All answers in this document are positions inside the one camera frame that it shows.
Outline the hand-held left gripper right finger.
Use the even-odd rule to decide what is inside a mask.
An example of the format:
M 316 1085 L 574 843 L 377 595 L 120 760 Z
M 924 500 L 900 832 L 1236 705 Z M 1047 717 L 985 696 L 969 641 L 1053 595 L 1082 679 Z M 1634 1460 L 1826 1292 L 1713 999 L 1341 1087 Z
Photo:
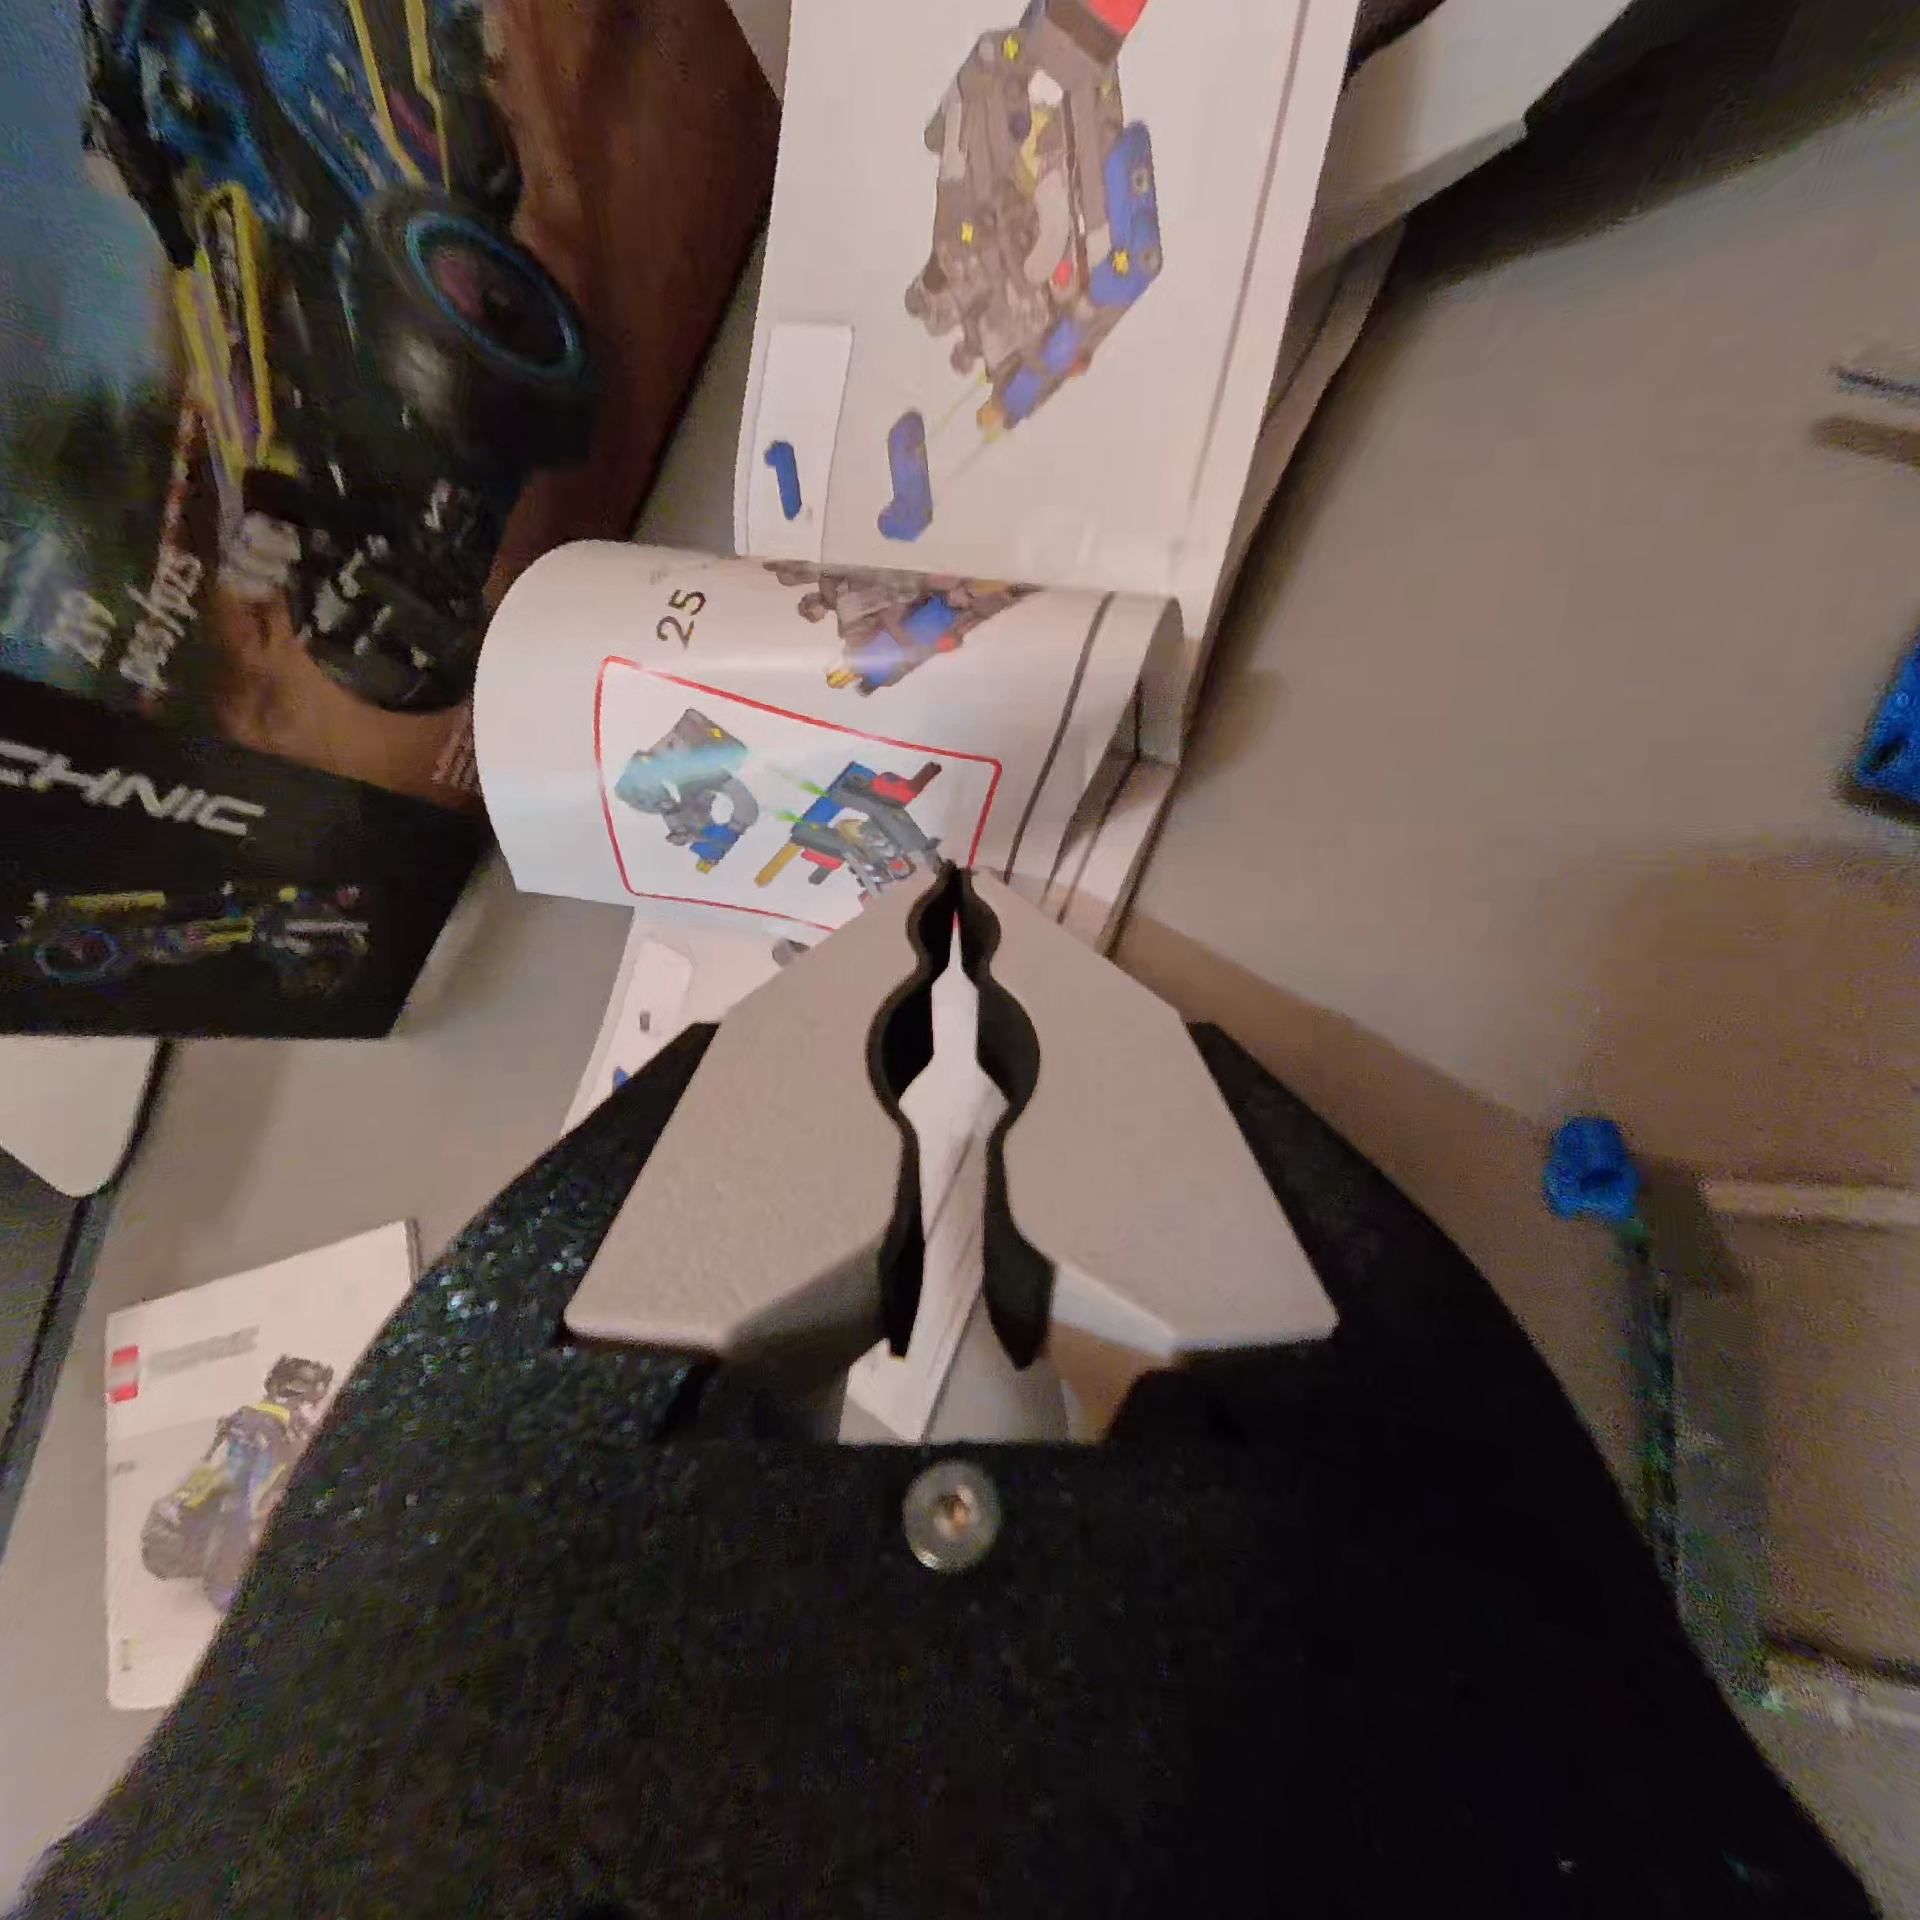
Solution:
M 994 875 L 959 875 L 991 1323 L 1095 1443 L 1153 1372 L 1312 1346 L 1340 1317 L 1192 1028 Z

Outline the lego set box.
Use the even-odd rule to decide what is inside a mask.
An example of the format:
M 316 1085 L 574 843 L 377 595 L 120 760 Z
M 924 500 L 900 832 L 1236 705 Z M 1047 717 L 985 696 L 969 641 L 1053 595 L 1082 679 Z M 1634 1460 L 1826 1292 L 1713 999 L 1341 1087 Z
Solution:
M 623 535 L 772 196 L 730 2 L 4 2 L 4 1156 L 381 1037 L 502 588 Z

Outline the small white booklet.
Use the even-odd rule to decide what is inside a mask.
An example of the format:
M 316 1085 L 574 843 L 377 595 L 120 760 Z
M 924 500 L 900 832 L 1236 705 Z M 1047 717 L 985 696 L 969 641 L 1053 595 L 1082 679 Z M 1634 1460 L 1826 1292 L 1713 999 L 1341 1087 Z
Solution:
M 181 1696 L 291 1472 L 419 1279 L 419 1225 L 117 1309 L 104 1333 L 104 1696 Z

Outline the white paper sheet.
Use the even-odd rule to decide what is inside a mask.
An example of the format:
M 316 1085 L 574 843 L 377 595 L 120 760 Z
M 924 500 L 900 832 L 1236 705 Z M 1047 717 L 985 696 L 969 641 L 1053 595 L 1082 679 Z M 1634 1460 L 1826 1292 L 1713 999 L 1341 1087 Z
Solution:
M 1302 274 L 1318 274 L 1525 137 L 1625 2 L 1359 2 Z

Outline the blue lego piece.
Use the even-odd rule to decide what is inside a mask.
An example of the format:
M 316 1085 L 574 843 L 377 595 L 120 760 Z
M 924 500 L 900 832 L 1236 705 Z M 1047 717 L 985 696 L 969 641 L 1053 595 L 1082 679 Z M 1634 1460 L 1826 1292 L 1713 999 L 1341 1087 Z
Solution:
M 1848 799 L 1918 821 L 1918 635 L 1865 723 Z
M 1540 1195 L 1556 1218 L 1622 1226 L 1638 1215 L 1638 1165 L 1610 1117 L 1569 1117 L 1547 1138 Z

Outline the lego instruction booklet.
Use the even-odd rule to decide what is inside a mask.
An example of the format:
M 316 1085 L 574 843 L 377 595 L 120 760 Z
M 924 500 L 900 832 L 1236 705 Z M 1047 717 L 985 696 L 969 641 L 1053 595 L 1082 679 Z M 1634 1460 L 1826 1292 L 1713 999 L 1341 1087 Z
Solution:
M 693 951 L 693 1067 L 738 999 L 953 870 L 917 943 L 953 938 L 934 982 L 962 991 L 962 1326 L 1006 1097 L 959 875 L 1108 956 L 1239 567 L 1355 12 L 797 2 L 738 556 L 573 543 L 482 641 L 502 862 Z

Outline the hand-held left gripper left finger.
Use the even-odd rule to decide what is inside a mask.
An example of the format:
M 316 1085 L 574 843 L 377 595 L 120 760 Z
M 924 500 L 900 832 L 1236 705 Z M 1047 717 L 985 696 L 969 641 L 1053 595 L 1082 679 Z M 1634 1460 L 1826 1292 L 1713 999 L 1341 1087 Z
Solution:
M 711 1028 L 580 1285 L 578 1343 L 850 1386 L 930 1429 L 962 1346 L 962 991 L 899 884 Z

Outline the dark thin lego rod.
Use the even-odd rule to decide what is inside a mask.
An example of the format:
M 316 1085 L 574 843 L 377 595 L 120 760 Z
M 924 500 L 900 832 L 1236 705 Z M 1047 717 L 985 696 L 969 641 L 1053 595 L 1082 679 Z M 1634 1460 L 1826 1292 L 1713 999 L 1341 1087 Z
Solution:
M 1642 1207 L 1617 1225 L 1617 1251 L 1631 1304 L 1631 1367 L 1636 1407 L 1636 1502 L 1646 1547 L 1668 1605 L 1692 1631 L 1682 1502 L 1682 1304 L 1655 1226 Z

